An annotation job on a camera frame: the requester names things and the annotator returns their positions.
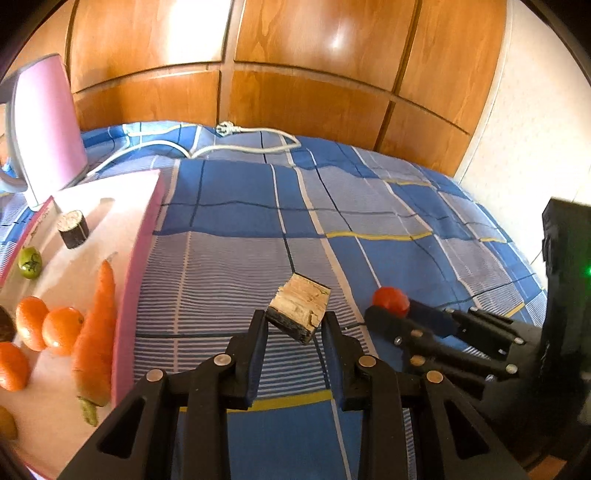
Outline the green round fruit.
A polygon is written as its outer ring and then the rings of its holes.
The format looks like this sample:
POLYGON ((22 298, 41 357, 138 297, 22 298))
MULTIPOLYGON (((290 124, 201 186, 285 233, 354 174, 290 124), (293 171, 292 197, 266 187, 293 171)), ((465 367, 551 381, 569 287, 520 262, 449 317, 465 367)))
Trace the green round fruit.
POLYGON ((24 247, 18 255, 18 270, 29 280, 37 279, 43 269, 43 260, 39 251, 32 246, 24 247))

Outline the small beige round fruit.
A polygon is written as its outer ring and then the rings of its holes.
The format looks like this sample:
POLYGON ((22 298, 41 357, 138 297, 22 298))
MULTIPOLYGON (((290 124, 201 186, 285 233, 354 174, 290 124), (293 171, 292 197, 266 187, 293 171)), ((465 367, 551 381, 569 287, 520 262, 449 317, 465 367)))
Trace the small beige round fruit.
POLYGON ((9 410, 0 406, 0 434, 10 441, 18 439, 16 421, 9 410))

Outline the wooden wardrobe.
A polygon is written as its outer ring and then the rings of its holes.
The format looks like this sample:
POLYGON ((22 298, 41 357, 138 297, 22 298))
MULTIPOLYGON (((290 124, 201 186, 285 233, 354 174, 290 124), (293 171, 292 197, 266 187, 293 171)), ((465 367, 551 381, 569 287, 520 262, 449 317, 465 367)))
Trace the wooden wardrobe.
POLYGON ((503 1, 28 1, 1 5, 1 70, 49 53, 84 130, 228 120, 447 175, 476 137, 503 1))

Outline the orange tangerine back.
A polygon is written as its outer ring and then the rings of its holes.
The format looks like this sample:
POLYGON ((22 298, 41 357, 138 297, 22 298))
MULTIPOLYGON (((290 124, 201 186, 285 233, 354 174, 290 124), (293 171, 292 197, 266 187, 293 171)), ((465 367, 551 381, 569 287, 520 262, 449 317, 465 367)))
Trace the orange tangerine back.
POLYGON ((10 392, 23 390, 30 378, 30 365, 22 350, 11 342, 0 343, 0 384, 10 392))

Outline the pink electric kettle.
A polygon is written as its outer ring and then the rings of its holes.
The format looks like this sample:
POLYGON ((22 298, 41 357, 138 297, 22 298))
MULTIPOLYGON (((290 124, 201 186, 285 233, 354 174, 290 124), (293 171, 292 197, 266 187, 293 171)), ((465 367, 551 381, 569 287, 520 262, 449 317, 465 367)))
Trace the pink electric kettle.
POLYGON ((14 171, 1 174, 1 190, 23 194, 28 207, 36 211, 88 171, 61 57, 46 55, 14 71, 1 82, 1 104, 14 171))

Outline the blue plaid bedsheet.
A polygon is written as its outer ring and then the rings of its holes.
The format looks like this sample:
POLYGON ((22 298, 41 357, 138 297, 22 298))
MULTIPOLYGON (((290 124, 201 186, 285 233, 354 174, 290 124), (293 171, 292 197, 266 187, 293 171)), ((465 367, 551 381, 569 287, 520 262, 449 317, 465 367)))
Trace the blue plaid bedsheet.
MULTIPOLYGON (((301 148, 260 149, 280 136, 218 136, 178 122, 83 133, 91 177, 159 170, 164 197, 136 311, 133 381, 148 370, 189 370, 247 329, 297 272, 332 290, 329 309, 363 350, 401 368, 400 350, 368 335, 362 314, 383 286, 433 307, 481 307, 542 324, 546 292, 488 211, 449 177, 398 158, 300 137, 301 148)), ((276 328, 252 409, 228 415, 232 479, 356 479, 360 413, 338 413, 322 342, 276 328)))

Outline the orange tangerine front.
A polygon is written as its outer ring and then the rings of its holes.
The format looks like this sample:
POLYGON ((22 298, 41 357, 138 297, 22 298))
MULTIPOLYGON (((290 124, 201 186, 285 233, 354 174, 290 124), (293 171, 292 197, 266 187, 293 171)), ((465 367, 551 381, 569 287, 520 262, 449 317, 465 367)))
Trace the orange tangerine front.
POLYGON ((83 324, 83 315, 73 307, 51 310, 42 325, 46 348, 55 355, 70 356, 83 324))

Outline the red tomato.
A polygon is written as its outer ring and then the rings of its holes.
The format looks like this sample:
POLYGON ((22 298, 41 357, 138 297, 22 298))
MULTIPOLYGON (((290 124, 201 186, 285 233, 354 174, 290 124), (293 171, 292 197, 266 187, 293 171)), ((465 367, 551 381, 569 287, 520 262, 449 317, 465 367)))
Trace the red tomato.
POLYGON ((410 311, 411 302, 402 290, 385 286, 375 291, 372 305, 381 307, 394 316, 405 318, 410 311))

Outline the dark avocado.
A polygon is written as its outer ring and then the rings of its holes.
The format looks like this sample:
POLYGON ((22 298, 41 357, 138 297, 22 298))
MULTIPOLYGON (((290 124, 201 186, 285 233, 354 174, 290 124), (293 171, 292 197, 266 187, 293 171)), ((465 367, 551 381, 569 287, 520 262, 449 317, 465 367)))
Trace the dark avocado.
POLYGON ((16 327, 12 318, 3 307, 0 307, 0 341, 12 342, 15 336, 16 327))

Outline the orange tangerine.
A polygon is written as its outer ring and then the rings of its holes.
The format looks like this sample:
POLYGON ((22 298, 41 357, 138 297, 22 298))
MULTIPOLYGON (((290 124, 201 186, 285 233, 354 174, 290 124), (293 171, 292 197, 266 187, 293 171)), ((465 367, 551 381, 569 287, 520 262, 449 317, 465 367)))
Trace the orange tangerine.
POLYGON ((30 365, 22 350, 11 342, 0 343, 0 384, 10 392, 23 390, 30 378, 30 365))
POLYGON ((55 355, 70 356, 83 324, 83 315, 73 307, 51 310, 42 325, 46 348, 55 355))
POLYGON ((16 307, 17 332, 23 343, 32 351, 40 352, 46 348, 42 327, 48 313, 46 304, 35 296, 23 298, 16 307))

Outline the small dark cube piece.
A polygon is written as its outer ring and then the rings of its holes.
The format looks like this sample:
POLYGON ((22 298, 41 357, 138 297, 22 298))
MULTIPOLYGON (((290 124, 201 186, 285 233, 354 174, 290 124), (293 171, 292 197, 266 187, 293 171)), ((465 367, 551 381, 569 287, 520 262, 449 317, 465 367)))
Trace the small dark cube piece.
POLYGON ((277 289, 266 308, 266 318, 297 342, 308 344, 322 323, 330 296, 329 287, 293 273, 277 289))

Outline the dark round cylinder piece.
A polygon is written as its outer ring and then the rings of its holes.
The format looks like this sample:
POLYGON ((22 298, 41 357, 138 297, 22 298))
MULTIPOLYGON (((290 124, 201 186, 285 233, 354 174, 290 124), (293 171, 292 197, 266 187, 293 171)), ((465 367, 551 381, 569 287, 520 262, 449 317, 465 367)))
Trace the dark round cylinder piece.
POLYGON ((68 249, 81 246, 89 237, 86 218, 80 210, 61 214, 57 220, 56 228, 68 249))

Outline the pink rimmed white tray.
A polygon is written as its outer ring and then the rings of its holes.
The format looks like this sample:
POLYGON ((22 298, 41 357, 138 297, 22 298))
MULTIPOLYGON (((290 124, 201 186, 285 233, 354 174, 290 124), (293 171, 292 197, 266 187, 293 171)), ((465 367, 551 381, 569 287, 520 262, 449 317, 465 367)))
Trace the pink rimmed white tray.
MULTIPOLYGON (((33 216, 18 246, 39 250, 43 270, 36 280, 23 278, 11 263, 1 275, 1 305, 9 315, 27 296, 48 308, 73 307, 87 314, 99 265, 111 264, 118 314, 111 369, 111 397, 99 416, 105 418, 133 385, 133 350, 139 291, 151 248, 152 231, 164 197, 159 170, 99 179, 62 190, 33 216), (56 228, 61 214, 80 210, 88 239, 68 249, 56 228)), ((82 417, 71 360, 47 350, 24 351, 32 364, 28 385, 2 391, 1 404, 14 416, 18 439, 14 450, 34 473, 55 479, 94 429, 82 417)))

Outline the orange carrot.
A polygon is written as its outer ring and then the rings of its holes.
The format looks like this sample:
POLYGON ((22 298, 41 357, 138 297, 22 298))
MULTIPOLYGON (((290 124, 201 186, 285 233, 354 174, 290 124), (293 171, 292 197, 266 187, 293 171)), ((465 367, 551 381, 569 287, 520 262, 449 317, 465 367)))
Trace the orange carrot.
POLYGON ((93 302, 72 353, 72 375, 84 421, 98 425, 97 408, 111 395, 111 369, 117 321, 115 281, 111 264, 98 268, 93 302))

